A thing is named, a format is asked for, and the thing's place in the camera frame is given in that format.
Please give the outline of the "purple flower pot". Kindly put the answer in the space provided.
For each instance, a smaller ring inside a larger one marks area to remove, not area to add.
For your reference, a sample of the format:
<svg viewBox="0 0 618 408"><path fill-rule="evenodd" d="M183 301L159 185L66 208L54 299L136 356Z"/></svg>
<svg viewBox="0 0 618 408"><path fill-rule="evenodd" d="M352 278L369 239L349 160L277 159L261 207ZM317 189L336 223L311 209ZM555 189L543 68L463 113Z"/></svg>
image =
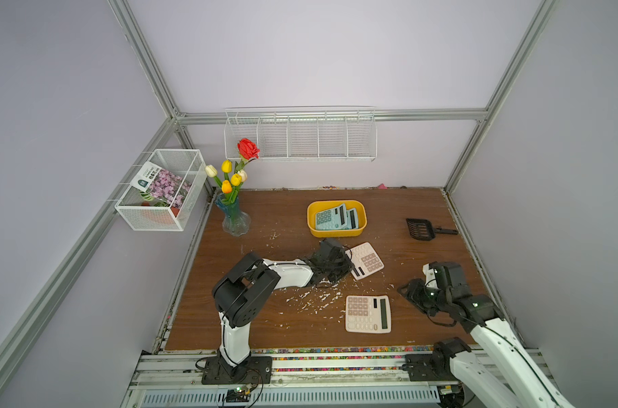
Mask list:
<svg viewBox="0 0 618 408"><path fill-rule="evenodd" d="M163 169L150 185L148 192L141 192L143 207L167 207L175 217L179 215L192 185L183 177Z"/></svg>

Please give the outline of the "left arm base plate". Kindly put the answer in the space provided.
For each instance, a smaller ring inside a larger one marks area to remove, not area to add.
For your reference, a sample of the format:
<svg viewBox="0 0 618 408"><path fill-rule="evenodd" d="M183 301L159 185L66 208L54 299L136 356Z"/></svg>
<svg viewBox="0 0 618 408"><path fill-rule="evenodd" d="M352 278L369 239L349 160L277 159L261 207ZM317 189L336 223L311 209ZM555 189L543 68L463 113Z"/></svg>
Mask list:
<svg viewBox="0 0 618 408"><path fill-rule="evenodd" d="M220 355L203 359L203 385L269 384L273 374L271 357L248 357L232 367Z"/></svg>

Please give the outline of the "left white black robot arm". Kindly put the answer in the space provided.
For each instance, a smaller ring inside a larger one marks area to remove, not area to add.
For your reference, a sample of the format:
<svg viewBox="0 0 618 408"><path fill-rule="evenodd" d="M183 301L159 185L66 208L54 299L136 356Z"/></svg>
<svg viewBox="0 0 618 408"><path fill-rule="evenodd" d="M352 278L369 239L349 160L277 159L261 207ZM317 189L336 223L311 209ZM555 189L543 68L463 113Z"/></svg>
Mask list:
<svg viewBox="0 0 618 408"><path fill-rule="evenodd" d="M309 257L274 261L251 252L244 255L212 289L220 322L219 362L230 372L251 357L251 322L273 292L286 288L336 284L354 270L351 251L334 238L320 241Z"/></svg>

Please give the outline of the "pink calculator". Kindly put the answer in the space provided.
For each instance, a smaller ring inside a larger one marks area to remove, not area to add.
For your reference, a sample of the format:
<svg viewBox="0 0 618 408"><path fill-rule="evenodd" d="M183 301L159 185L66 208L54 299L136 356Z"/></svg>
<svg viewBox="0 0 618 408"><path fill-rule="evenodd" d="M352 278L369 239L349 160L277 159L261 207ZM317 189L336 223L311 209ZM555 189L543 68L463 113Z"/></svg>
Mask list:
<svg viewBox="0 0 618 408"><path fill-rule="evenodd" d="M345 328L349 333L390 333L392 313L389 297L348 296Z"/></svg>
<svg viewBox="0 0 618 408"><path fill-rule="evenodd" d="M354 265L351 274L355 280L361 281L381 270L385 265L369 242L362 243L346 250Z"/></svg>

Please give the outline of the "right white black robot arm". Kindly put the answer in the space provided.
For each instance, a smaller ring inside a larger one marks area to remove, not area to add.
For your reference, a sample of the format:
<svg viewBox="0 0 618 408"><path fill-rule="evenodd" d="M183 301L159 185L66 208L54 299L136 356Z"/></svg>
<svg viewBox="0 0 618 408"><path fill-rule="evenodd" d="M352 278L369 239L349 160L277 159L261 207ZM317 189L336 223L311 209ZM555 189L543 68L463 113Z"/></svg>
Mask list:
<svg viewBox="0 0 618 408"><path fill-rule="evenodd" d="M428 263L423 273L398 292L428 319L445 313L450 326L462 326L503 377L488 372L461 338L450 338L435 343L429 355L407 355L402 369L410 381L457 381L487 407L571 406L526 352L496 303L471 291L461 265Z"/></svg>

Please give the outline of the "teal calculator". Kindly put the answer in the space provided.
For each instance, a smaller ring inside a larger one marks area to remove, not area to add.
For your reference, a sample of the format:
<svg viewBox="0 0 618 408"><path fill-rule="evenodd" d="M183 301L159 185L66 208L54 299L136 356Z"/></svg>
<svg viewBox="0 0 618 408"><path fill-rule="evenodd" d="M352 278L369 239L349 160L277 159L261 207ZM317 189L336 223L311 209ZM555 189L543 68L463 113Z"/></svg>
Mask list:
<svg viewBox="0 0 618 408"><path fill-rule="evenodd" d="M358 211L356 208L346 210L346 228L348 230L356 230L359 228Z"/></svg>
<svg viewBox="0 0 618 408"><path fill-rule="evenodd" d="M346 205L325 209L316 213L315 224L318 231L339 231L346 229Z"/></svg>

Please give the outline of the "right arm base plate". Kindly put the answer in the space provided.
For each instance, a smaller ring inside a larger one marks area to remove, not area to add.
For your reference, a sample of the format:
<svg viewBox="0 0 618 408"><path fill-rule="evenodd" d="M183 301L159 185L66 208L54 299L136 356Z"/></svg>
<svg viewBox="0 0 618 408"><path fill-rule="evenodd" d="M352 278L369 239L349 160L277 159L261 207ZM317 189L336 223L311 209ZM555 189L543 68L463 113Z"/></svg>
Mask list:
<svg viewBox="0 0 618 408"><path fill-rule="evenodd" d="M406 355L402 370L410 382L455 382L449 368L449 359L440 353Z"/></svg>

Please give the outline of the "black plastic scoop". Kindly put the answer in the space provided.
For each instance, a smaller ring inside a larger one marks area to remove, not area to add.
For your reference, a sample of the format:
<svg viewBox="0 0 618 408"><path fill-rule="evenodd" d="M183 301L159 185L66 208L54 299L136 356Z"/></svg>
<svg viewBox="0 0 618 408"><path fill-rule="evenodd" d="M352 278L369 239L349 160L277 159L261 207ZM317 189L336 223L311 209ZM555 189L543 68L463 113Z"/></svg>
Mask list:
<svg viewBox="0 0 618 408"><path fill-rule="evenodd" d="M434 228L428 219L406 219L409 235L417 241L432 241L437 235L457 236L456 229Z"/></svg>

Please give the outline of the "small circuit board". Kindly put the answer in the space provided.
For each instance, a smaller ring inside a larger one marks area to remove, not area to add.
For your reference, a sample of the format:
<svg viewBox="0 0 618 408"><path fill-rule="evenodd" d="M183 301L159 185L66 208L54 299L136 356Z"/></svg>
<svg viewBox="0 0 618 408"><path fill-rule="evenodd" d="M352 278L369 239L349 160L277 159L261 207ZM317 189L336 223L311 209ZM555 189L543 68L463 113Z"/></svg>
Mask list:
<svg viewBox="0 0 618 408"><path fill-rule="evenodd" d="M249 389L229 389L224 397L225 404L245 404L251 399L251 391Z"/></svg>

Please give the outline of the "glass vase with flowers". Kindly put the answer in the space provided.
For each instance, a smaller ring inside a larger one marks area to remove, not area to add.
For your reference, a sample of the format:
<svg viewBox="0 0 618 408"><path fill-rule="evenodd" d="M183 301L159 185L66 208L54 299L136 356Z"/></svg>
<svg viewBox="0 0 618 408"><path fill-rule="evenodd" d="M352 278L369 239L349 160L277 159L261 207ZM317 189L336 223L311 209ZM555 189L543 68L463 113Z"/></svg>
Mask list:
<svg viewBox="0 0 618 408"><path fill-rule="evenodd" d="M260 149L255 142L246 138L241 139L236 147L238 160L224 161L221 171L213 165L206 165L205 173L207 178L216 182L220 190L217 206L224 213L223 230L231 236L243 236L249 231L251 217L240 209L239 193L248 179L245 168L259 158Z"/></svg>

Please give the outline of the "yellow plastic storage box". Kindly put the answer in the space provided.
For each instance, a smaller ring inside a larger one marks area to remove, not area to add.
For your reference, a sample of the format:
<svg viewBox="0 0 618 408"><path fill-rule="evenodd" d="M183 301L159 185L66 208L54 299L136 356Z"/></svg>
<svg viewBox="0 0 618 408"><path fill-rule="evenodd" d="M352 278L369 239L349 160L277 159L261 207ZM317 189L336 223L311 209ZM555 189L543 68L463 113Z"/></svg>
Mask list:
<svg viewBox="0 0 618 408"><path fill-rule="evenodd" d="M365 208L359 201L318 201L307 208L307 225L317 238L360 236L367 224Z"/></svg>

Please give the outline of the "white paper label card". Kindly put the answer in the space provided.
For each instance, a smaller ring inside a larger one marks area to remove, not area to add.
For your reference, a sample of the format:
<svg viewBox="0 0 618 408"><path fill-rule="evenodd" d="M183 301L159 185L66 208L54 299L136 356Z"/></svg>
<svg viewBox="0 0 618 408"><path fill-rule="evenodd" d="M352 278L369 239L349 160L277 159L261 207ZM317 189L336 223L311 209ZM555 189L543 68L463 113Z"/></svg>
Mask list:
<svg viewBox="0 0 618 408"><path fill-rule="evenodd" d="M161 166L146 161L130 181L130 186L140 192L148 192L150 185L157 179L159 173L163 170Z"/></svg>

